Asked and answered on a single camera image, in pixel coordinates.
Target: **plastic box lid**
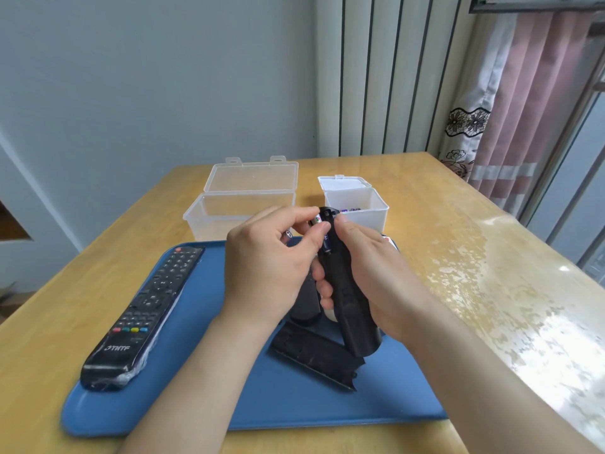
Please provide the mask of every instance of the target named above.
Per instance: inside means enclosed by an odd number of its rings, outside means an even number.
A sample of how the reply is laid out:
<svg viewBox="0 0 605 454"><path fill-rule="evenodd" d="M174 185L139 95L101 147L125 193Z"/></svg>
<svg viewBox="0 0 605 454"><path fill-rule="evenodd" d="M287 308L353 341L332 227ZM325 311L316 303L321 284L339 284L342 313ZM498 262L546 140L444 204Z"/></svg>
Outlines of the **plastic box lid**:
<svg viewBox="0 0 605 454"><path fill-rule="evenodd" d="M334 175L332 177L317 177L323 191L334 191L342 189L371 188L371 184L361 177L345 177Z"/></svg>
<svg viewBox="0 0 605 454"><path fill-rule="evenodd" d="M204 192L293 192L297 184L298 162L288 162L285 156L271 156L269 162L247 163L242 163L238 157L228 157L224 164L212 167Z"/></svg>

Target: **forearm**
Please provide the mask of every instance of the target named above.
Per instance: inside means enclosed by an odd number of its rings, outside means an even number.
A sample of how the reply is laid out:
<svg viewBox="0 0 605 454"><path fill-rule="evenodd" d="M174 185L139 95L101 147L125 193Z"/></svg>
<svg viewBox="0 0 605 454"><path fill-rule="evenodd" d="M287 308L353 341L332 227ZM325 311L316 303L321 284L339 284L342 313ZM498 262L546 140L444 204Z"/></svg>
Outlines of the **forearm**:
<svg viewBox="0 0 605 454"><path fill-rule="evenodd" d="M597 453L427 293L407 344L471 454Z"/></svg>
<svg viewBox="0 0 605 454"><path fill-rule="evenodd" d="M121 453L214 453L270 326L216 317Z"/></svg>

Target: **hand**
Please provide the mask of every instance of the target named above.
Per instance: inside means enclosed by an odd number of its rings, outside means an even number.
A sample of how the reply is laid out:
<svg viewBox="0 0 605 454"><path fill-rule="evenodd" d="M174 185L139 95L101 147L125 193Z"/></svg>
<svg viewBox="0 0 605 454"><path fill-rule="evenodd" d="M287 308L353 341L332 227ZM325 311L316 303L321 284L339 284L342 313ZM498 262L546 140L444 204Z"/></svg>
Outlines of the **hand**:
<svg viewBox="0 0 605 454"><path fill-rule="evenodd" d="M221 316L271 330L290 310L329 223L309 226L317 207L270 207L233 228L225 247L225 300ZM280 242L290 228L303 234L293 247Z"/></svg>
<svg viewBox="0 0 605 454"><path fill-rule="evenodd" d="M370 312L376 324L390 337L407 344L406 323L420 304L432 297L413 273L404 257L373 229L365 228L346 215L334 220L338 237L351 253L353 278L370 301ZM324 268L315 259L313 277L324 309L334 309L332 286L325 279Z"/></svg>

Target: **clear plastic box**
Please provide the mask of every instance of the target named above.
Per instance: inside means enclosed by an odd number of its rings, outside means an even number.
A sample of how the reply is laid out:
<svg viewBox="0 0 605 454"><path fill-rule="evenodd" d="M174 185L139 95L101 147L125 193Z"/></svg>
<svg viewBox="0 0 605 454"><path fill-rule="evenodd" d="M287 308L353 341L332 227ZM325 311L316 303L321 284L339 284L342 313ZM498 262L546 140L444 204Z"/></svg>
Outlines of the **clear plastic box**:
<svg viewBox="0 0 605 454"><path fill-rule="evenodd" d="M298 162L284 156L249 163L228 157L212 167L204 192L183 219L196 240L223 240L254 213L272 205L294 205L297 183Z"/></svg>
<svg viewBox="0 0 605 454"><path fill-rule="evenodd" d="M344 213L355 223L368 228L384 231L387 222L389 206L382 200L378 191L361 177L318 177L321 189L324 191L326 206L338 210L348 210Z"/></svg>

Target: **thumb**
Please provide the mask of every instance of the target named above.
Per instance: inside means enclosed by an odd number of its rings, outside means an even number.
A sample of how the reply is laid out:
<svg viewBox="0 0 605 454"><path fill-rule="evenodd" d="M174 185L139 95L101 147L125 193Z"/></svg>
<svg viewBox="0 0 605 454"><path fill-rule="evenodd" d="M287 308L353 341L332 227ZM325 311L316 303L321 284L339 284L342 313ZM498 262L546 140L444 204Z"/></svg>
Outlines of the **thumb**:
<svg viewBox="0 0 605 454"><path fill-rule="evenodd" d="M334 229L351 253L361 251L370 244L371 239L361 226L349 221L346 215L341 213L337 215L334 220Z"/></svg>
<svg viewBox="0 0 605 454"><path fill-rule="evenodd" d="M327 221L321 221L311 226L298 245L293 247L294 250L302 255L305 260L308 259L308 263L311 264L311 261L315 258L315 254L324 243L324 236L329 230L330 224Z"/></svg>

